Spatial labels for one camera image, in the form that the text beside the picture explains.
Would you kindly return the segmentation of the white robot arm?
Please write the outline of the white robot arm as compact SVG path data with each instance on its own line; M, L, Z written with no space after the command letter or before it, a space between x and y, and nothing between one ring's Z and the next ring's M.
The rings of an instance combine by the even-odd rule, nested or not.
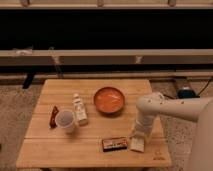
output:
M158 114L196 122L187 171L213 171L213 97L166 100L154 92L138 98L134 134L143 139L151 134Z

